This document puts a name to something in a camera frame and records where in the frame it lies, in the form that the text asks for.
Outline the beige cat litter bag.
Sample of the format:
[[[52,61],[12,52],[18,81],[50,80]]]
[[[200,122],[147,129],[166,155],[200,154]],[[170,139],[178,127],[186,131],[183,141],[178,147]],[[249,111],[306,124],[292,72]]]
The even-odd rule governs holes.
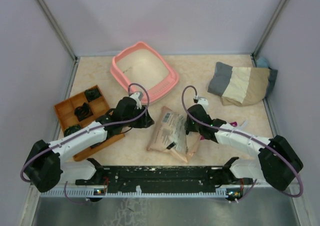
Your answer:
[[[185,123],[185,116],[163,106],[146,149],[170,154],[188,163],[199,148],[201,135],[197,132],[186,133]]]

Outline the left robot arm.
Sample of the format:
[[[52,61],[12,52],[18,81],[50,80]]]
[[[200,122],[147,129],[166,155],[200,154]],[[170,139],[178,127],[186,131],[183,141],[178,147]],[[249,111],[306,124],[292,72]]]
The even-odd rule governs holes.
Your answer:
[[[77,180],[88,180],[97,185],[103,181],[104,172],[98,169],[96,161],[70,162],[69,159],[119,135],[125,127],[147,129],[154,123],[147,105],[142,105],[137,98],[126,96],[115,108],[77,132],[51,142],[41,139],[34,143],[20,171],[20,178],[32,183],[41,193],[58,184]]]

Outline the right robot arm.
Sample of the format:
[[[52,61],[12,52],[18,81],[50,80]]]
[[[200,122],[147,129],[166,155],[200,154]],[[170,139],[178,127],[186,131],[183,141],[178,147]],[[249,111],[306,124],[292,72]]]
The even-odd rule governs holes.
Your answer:
[[[187,109],[185,130],[251,156],[251,159],[234,157],[225,164],[223,178],[229,184],[251,178],[266,181],[273,188],[284,191],[304,167],[283,136],[268,138],[249,134],[224,120],[212,119],[199,103]]]

